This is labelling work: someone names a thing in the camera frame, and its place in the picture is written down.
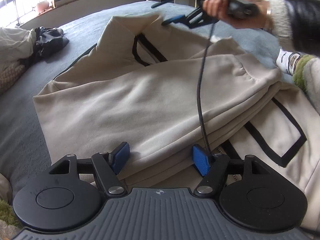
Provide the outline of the person right hand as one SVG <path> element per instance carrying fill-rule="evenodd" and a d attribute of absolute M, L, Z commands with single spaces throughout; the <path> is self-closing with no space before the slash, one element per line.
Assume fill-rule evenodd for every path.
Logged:
<path fill-rule="evenodd" d="M 270 3 L 266 0 L 204 0 L 204 12 L 237 29 L 273 27 Z"/>

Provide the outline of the black leather sleeve forearm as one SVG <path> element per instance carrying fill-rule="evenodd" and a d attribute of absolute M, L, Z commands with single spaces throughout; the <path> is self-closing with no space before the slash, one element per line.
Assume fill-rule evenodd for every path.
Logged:
<path fill-rule="evenodd" d="M 270 9 L 282 48 L 319 56 L 319 0 L 270 0 Z"/>

